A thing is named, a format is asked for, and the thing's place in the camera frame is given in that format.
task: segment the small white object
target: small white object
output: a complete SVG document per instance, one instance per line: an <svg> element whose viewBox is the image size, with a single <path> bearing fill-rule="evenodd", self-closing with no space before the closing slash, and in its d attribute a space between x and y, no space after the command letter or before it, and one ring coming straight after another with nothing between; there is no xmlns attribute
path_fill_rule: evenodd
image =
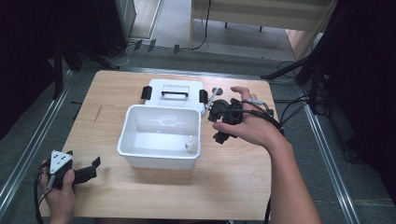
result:
<svg viewBox="0 0 396 224"><path fill-rule="evenodd" d="M254 99L250 99L250 98L246 99L246 101L249 102L249 103L255 104L255 105L263 105L264 104L264 101L254 100Z"/></svg>
<svg viewBox="0 0 396 224"><path fill-rule="evenodd" d="M50 155L50 174L55 174L73 158L72 155L52 150Z"/></svg>
<svg viewBox="0 0 396 224"><path fill-rule="evenodd" d="M189 152L195 151L195 139L192 135L190 135L186 141L186 150Z"/></svg>
<svg viewBox="0 0 396 224"><path fill-rule="evenodd" d="M56 179L56 175L51 175L51 176L50 176L50 178L49 178L49 183L48 183L48 185L47 185L47 190L52 189L53 182L55 182L55 179Z"/></svg>

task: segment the forearm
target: forearm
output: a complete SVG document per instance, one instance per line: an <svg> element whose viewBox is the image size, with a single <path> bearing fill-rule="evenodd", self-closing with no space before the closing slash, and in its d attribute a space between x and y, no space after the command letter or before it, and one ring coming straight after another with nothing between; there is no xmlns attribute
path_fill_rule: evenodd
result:
<svg viewBox="0 0 396 224"><path fill-rule="evenodd" d="M321 223L291 145L284 141L268 151L272 164L271 223Z"/></svg>

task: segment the person's left hand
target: person's left hand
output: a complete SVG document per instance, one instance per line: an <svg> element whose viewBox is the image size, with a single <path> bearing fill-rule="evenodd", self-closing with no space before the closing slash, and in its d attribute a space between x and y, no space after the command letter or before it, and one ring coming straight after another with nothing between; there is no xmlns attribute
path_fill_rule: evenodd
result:
<svg viewBox="0 0 396 224"><path fill-rule="evenodd" d="M74 171L72 169L68 170L64 175L64 186L62 190L53 189L46 196L45 199L50 210L49 223L70 223L73 219L76 203L75 193L73 191L74 179ZM44 194L47 194L47 185L49 183L47 172L44 172L41 176L40 183Z"/></svg>

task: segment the white plastic bin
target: white plastic bin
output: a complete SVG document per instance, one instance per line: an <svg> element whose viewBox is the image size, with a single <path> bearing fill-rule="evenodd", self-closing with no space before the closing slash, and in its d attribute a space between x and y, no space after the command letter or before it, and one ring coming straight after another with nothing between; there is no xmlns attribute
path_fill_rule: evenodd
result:
<svg viewBox="0 0 396 224"><path fill-rule="evenodd" d="M194 109L132 105L117 151L133 167L190 170L201 152L200 136L201 115Z"/></svg>

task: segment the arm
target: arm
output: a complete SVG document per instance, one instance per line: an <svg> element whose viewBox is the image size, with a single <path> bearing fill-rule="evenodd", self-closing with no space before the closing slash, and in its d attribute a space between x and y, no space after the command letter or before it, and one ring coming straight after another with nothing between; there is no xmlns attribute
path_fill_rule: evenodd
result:
<svg viewBox="0 0 396 224"><path fill-rule="evenodd" d="M64 175L64 186L62 190L53 189L46 196L45 199L51 213L50 224L67 224L73 219L76 201L72 187L74 179L74 171L71 169L68 170ZM42 175L40 182L44 194L47 194L47 185L49 183L47 174Z"/></svg>
<svg viewBox="0 0 396 224"><path fill-rule="evenodd" d="M247 88L232 87L231 90L241 93L242 100L257 99ZM254 109L248 104L243 104L243 107ZM244 114L242 123L238 125L216 122L213 128L267 149L272 166L271 223L321 223L300 174L292 146L271 123Z"/></svg>

